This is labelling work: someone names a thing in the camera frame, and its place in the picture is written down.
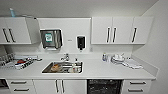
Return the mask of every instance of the drawer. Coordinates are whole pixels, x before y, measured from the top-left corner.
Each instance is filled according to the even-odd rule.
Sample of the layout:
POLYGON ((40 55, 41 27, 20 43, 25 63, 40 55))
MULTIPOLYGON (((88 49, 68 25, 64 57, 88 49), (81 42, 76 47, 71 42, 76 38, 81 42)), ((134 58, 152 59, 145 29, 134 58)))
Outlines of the drawer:
POLYGON ((11 94, 36 94, 34 86, 10 86, 11 94))
POLYGON ((142 86, 142 87, 150 87, 151 80, 124 80, 123 86, 129 86, 129 87, 136 87, 136 86, 142 86))
POLYGON ((32 80, 7 80, 9 86, 33 85, 32 80))
POLYGON ((125 87, 121 94, 148 94, 150 87, 125 87))

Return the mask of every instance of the cabinet handle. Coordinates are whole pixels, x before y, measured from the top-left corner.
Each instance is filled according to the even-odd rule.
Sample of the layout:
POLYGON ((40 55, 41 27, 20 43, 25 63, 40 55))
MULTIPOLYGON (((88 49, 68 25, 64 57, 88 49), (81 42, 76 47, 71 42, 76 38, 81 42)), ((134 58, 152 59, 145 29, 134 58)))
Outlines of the cabinet handle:
POLYGON ((114 36, 113 36, 113 42, 115 40, 115 33, 116 33, 117 28, 114 28, 114 36))
POLYGON ((128 89, 128 92, 143 92, 143 90, 142 89, 140 89, 140 90, 130 90, 130 89, 128 89))
POLYGON ((57 80, 55 81, 55 83, 56 83, 56 89, 57 89, 57 93, 58 93, 59 90, 58 90, 57 80))
POLYGON ((130 84, 146 84, 146 83, 145 82, 140 82, 140 83, 130 82, 130 84))
POLYGON ((6 32, 5 32, 5 31, 6 31, 6 29, 5 29, 5 28, 3 28, 3 33, 4 33, 4 35, 5 35, 5 39, 6 39, 6 41, 7 41, 7 42, 10 42, 10 41, 8 40, 8 37, 7 37, 7 35, 6 35, 6 32))
POLYGON ((132 42, 134 42, 134 40, 135 40, 136 31, 137 31, 137 28, 134 28, 134 36, 133 36, 133 38, 132 38, 132 42))
POLYGON ((64 89, 64 81, 62 80, 62 91, 63 93, 65 92, 65 89, 64 89))
POLYGON ((29 89, 14 89, 14 91, 29 91, 29 89))
POLYGON ((13 42, 16 42, 15 39, 14 39, 14 37, 13 37, 13 34, 12 34, 12 29, 9 29, 9 33, 10 33, 10 35, 11 35, 12 41, 13 41, 13 42))
POLYGON ((110 27, 108 27, 108 30, 107 30, 107 43, 109 42, 109 33, 110 33, 110 27))
POLYGON ((27 82, 11 82, 11 84, 26 84, 27 82))

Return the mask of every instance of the paper towel dispenser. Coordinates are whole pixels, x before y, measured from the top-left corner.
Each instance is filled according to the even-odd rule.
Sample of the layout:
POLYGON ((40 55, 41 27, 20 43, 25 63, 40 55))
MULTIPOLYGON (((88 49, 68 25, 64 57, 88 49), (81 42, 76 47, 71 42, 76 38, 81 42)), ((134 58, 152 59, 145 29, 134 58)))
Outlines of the paper towel dispenser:
POLYGON ((43 48, 54 47, 56 49, 62 46, 62 35, 60 29, 40 30, 43 48))

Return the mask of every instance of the white countertop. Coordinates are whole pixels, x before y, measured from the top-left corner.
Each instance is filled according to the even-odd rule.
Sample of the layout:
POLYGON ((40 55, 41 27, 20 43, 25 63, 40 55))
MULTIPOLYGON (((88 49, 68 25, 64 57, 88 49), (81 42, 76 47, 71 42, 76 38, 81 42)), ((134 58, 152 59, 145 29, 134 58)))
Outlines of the white countertop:
POLYGON ((131 69, 123 65, 84 59, 82 73, 42 73, 52 61, 36 61, 25 69, 0 69, 0 79, 156 79, 144 69, 131 69))

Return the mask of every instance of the wall-mounted dispenser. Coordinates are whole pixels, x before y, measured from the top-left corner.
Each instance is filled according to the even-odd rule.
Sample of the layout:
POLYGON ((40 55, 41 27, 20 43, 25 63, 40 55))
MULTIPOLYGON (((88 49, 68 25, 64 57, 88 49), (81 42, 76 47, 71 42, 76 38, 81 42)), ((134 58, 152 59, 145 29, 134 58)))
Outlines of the wall-mounted dispenser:
POLYGON ((60 48, 62 46, 62 35, 60 29, 40 30, 43 48, 60 48))
POLYGON ((82 49, 85 48, 85 36, 78 36, 77 43, 78 48, 82 51, 82 49))

